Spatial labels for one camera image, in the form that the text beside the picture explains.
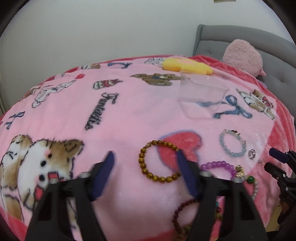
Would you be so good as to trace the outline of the clear plastic container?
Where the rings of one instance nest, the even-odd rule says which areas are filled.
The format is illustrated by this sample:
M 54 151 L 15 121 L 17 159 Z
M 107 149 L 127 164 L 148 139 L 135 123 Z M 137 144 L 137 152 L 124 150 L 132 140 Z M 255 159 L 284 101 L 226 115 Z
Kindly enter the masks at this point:
M 188 118 L 212 118 L 228 91 L 221 78 L 183 73 L 178 102 Z

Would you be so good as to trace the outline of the grey upholstered headboard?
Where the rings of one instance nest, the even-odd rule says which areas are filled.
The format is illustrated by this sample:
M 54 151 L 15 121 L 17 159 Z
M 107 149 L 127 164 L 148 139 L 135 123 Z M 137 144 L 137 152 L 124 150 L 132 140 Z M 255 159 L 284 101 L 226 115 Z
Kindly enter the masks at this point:
M 295 45 L 275 34 L 254 28 L 231 25 L 199 25 L 193 56 L 221 60 L 235 39 L 249 42 L 262 56 L 265 77 L 259 80 L 295 116 Z

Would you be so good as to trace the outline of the pink fluffy plush toy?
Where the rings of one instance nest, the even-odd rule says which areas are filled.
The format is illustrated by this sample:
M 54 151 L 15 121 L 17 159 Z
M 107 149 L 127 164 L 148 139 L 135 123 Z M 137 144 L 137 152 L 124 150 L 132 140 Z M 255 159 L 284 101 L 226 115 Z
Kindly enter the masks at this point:
M 246 40 L 232 41 L 224 52 L 222 62 L 253 77 L 266 76 L 262 56 Z

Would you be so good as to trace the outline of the yellow flower plush cushion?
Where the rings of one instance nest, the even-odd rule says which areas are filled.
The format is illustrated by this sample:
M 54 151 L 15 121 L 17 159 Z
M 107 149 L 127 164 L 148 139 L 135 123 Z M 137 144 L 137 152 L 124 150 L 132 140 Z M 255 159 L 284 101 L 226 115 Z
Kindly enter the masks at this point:
M 163 70 L 201 75 L 211 75 L 213 73 L 213 69 L 209 65 L 189 58 L 167 58 L 163 61 L 162 68 Z

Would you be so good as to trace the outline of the pink cartoon fleece blanket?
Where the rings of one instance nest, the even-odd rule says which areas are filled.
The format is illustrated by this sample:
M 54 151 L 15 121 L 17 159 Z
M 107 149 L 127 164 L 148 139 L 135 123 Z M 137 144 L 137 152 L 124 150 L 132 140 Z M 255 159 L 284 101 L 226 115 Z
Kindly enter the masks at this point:
M 229 88 L 212 118 L 188 118 L 181 74 L 162 58 L 76 67 L 33 87 L 1 118 L 1 216 L 24 240 L 48 181 L 75 178 L 115 152 L 103 196 L 93 207 L 108 240 L 173 240 L 171 218 L 189 199 L 182 180 L 148 180 L 138 163 L 152 140 L 181 148 L 190 161 L 240 165 L 258 183 L 255 205 L 268 224 L 279 189 L 258 160 L 271 147 L 295 148 L 294 118 L 259 80 L 214 58 L 196 56 Z

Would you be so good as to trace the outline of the wall photo poster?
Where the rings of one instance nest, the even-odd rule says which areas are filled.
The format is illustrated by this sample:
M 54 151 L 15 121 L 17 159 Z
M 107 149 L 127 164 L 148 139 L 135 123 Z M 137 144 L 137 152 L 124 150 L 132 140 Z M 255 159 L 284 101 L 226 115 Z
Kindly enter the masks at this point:
M 213 0 L 216 3 L 228 3 L 228 2 L 235 2 L 236 0 Z

